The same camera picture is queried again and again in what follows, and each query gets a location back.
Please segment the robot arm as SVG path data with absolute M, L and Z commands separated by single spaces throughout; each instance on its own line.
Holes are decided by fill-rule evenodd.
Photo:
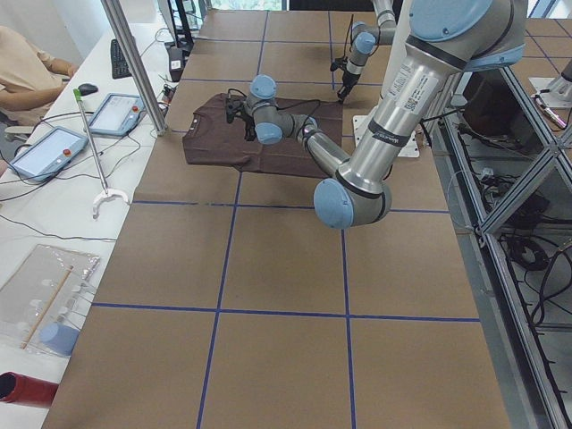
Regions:
M 368 59 L 377 47 L 392 44 L 397 29 L 401 1 L 374 0 L 372 5 L 375 24 L 367 25 L 363 21 L 351 19 L 344 45 L 347 47 L 350 42 L 349 52 L 344 52 L 341 57 L 335 58 L 330 67 L 332 72 L 342 70 L 341 88 L 337 91 L 341 104 L 358 84 Z
M 356 23 L 342 69 L 345 97 L 367 59 L 382 44 L 403 47 L 405 56 L 353 154 L 337 146 L 310 116 L 285 114 L 274 101 L 276 84 L 256 76 L 240 112 L 263 145 L 296 139 L 327 174 L 315 188 L 318 218 L 335 229 L 376 223 L 391 207 L 383 179 L 449 76 L 498 69 L 520 60 L 525 48 L 525 1 L 415 1 L 394 13 L 390 1 L 374 2 L 376 24 Z

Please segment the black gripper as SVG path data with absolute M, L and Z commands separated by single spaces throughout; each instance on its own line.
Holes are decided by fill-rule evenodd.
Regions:
M 243 114 L 242 121 L 244 121 L 245 127 L 245 140 L 254 141 L 257 138 L 254 119 L 247 114 Z
M 337 96 L 340 102 L 344 103 L 350 91 L 358 83 L 358 75 L 345 71 L 342 74 L 342 87 L 337 91 Z

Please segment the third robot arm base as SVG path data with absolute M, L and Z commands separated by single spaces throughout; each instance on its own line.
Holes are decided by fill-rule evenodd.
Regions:
M 540 112 L 558 130 L 565 130 L 569 119 L 559 115 L 557 110 L 568 109 L 568 112 L 571 113 L 571 62 L 568 62 L 557 77 L 532 77 L 529 81 L 534 88 L 531 98 Z

